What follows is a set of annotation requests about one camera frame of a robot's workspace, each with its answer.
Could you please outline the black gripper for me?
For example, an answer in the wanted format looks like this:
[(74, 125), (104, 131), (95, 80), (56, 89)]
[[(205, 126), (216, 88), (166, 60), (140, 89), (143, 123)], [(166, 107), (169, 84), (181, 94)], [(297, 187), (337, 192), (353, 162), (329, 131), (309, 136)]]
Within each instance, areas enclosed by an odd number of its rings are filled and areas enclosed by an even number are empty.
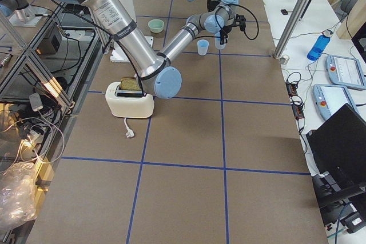
[(230, 25), (225, 25), (220, 30), (220, 43), (228, 43), (228, 34), (236, 27), (236, 21), (233, 21)]
[(220, 0), (207, 0), (207, 11), (214, 11), (215, 8), (220, 4)]

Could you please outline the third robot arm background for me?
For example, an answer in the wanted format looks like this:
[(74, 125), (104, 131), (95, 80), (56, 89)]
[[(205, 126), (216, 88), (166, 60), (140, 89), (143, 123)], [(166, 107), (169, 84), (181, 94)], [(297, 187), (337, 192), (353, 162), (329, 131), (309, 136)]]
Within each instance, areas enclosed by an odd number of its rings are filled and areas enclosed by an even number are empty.
[(40, 21), (27, 0), (1, 0), (1, 12), (14, 27), (36, 27)]

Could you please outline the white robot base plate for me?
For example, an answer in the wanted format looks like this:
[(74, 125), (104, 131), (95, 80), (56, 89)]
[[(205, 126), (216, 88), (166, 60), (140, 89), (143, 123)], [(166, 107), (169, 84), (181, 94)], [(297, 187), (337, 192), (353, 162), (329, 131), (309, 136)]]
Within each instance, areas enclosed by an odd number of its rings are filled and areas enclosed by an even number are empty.
[[(150, 45), (150, 47), (152, 47), (154, 38), (152, 36), (145, 36), (145, 39)], [(114, 49), (110, 56), (111, 62), (129, 62), (126, 54), (123, 52), (123, 50), (119, 47), (119, 45), (116, 42), (114, 42), (113, 47)]]

